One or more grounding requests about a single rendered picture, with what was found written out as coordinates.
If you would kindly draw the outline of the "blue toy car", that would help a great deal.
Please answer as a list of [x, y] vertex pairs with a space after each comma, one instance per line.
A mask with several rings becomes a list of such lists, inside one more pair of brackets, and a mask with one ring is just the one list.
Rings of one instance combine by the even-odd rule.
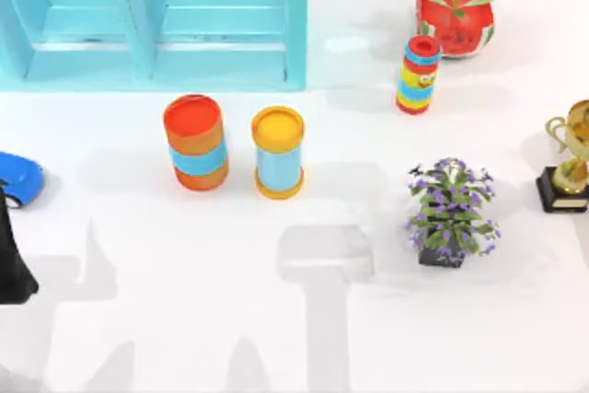
[[0, 151], [0, 185], [9, 208], [20, 209], [33, 202], [43, 189], [44, 170], [23, 156]]

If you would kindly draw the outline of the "purple flower plant in black pot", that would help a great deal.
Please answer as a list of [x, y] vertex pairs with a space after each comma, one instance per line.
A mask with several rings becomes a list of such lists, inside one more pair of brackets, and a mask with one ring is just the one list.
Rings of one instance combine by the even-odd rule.
[[502, 236], [497, 222], [480, 211], [495, 197], [493, 177], [463, 160], [446, 157], [430, 168], [410, 170], [410, 195], [419, 202], [406, 229], [424, 266], [459, 268], [470, 256], [485, 256]]

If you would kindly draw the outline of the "red watermelon plant pot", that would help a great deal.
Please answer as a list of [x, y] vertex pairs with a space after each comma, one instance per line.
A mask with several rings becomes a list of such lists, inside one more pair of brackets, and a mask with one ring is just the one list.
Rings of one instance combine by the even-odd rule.
[[417, 0], [420, 35], [439, 41], [444, 58], [477, 54], [493, 37], [492, 0]]

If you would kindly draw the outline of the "gold trophy on black base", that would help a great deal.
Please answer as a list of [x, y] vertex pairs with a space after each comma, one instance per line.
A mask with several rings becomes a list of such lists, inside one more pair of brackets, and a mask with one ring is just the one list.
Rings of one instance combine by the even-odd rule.
[[545, 167], [536, 179], [545, 213], [585, 213], [589, 208], [589, 99], [576, 102], [566, 118], [553, 117], [545, 131], [572, 157]]

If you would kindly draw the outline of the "orange and blue can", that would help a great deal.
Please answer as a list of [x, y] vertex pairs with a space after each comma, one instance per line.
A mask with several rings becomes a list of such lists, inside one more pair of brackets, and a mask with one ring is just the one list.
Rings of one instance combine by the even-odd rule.
[[205, 95], [184, 95], [163, 114], [168, 149], [176, 177], [192, 191], [220, 186], [228, 173], [222, 112]]

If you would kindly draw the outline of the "yellow and blue can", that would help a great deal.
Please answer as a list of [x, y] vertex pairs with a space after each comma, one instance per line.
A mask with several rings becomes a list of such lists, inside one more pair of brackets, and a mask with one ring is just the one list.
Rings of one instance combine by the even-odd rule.
[[270, 106], [251, 122], [257, 147], [255, 181], [261, 194], [284, 200], [296, 195], [304, 181], [302, 142], [305, 123], [294, 109]]

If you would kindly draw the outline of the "striped red yellow blue can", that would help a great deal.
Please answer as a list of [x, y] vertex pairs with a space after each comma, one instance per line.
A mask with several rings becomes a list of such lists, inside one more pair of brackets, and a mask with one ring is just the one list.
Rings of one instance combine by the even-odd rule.
[[396, 93], [401, 110], [416, 115], [428, 109], [441, 56], [441, 46], [433, 37], [415, 36], [409, 40]]

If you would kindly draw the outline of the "light blue rack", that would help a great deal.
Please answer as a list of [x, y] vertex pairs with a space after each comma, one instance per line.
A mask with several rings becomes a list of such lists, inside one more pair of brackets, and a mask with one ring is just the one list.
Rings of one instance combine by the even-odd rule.
[[0, 91], [306, 84], [307, 0], [0, 0]]

